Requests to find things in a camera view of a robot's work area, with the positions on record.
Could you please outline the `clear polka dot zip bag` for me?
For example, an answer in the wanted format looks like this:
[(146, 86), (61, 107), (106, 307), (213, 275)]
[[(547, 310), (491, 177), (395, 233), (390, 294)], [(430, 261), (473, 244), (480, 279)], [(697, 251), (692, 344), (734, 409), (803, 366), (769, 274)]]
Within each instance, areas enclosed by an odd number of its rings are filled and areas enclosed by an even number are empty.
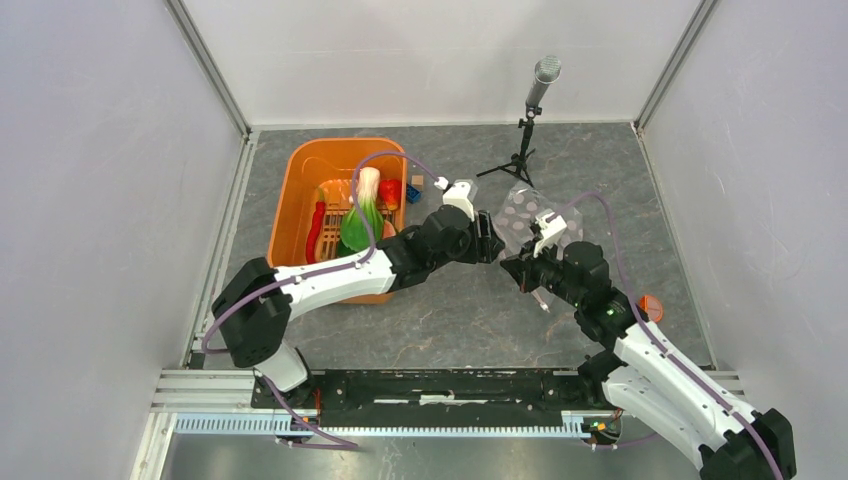
[(584, 239), (582, 214), (575, 207), (560, 212), (562, 208), (562, 205), (547, 199), (528, 184), (517, 182), (493, 221), (495, 232), (505, 243), (504, 250), (498, 256), (498, 263), (518, 255), (522, 247), (534, 238), (531, 224), (538, 217), (553, 213), (559, 213), (565, 223), (565, 230), (555, 243), (556, 258), (561, 261), (569, 244)]

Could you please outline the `green toy bok choy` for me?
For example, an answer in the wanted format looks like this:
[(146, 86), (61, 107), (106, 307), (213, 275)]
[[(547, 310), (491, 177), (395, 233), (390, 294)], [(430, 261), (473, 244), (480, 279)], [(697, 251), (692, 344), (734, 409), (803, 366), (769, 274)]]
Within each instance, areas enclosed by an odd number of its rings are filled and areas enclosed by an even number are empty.
[(342, 218), (338, 257), (367, 251), (382, 238), (384, 217), (377, 206), (380, 180), (378, 169), (360, 169), (350, 197), (351, 207)]

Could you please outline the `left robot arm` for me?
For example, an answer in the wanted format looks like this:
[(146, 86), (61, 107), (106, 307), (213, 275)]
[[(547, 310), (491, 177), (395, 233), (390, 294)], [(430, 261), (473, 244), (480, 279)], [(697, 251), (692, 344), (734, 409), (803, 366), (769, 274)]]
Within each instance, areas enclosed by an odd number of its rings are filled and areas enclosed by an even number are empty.
[(207, 333), (220, 333), (235, 367), (270, 378), (281, 400), (302, 407), (313, 397), (314, 381), (298, 350), (284, 340), (290, 320), (350, 298), (419, 285), (451, 262), (491, 264), (504, 248), (488, 212), (467, 215), (443, 205), (422, 224), (357, 254), (284, 268), (255, 258), (213, 301)]

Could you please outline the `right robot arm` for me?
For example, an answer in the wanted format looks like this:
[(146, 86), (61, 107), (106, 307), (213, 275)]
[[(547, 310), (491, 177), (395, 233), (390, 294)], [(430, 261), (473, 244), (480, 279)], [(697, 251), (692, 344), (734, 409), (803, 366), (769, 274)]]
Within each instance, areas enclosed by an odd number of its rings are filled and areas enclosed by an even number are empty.
[(718, 384), (633, 307), (610, 279), (600, 246), (559, 254), (527, 246), (500, 263), (523, 292), (544, 288), (575, 309), (581, 331), (604, 348), (579, 368), (580, 400), (638, 418), (686, 456), (702, 479), (792, 479), (794, 435), (776, 409), (760, 412)]

